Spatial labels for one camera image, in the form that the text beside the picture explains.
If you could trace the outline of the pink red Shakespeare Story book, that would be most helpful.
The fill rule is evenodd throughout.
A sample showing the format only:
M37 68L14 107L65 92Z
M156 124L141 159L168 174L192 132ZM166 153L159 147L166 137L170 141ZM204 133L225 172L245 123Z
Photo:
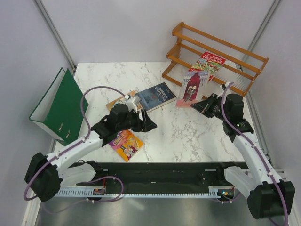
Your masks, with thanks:
M184 76L175 106L191 108L192 104L201 101L209 77L210 72L208 70L189 70Z

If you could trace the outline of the purple orange Roald Dahl book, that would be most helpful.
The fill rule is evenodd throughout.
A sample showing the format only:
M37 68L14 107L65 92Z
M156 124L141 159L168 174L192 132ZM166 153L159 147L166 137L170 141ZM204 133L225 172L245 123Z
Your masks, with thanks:
M118 132L117 137L109 145L124 161L128 162L143 147L144 143L131 131L124 130Z

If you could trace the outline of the red Treehouse book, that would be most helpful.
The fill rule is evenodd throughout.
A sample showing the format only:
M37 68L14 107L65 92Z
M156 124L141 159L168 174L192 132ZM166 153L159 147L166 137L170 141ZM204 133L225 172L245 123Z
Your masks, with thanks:
M216 72L224 65L226 59L212 54L210 52L205 52L195 64L189 69L189 71L209 71L209 81L213 79Z

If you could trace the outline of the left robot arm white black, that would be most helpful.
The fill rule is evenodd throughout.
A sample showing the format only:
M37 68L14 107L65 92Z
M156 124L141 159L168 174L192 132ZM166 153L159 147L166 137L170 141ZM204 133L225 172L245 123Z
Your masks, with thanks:
M92 126L87 135L52 154L35 154L25 174L27 189L32 189L35 198L46 202L53 198L63 186L89 181L99 185L103 173L85 163L81 167L71 165L88 153L104 147L114 140L119 132L149 132L157 128L146 110L130 110L125 104L116 104L110 113Z

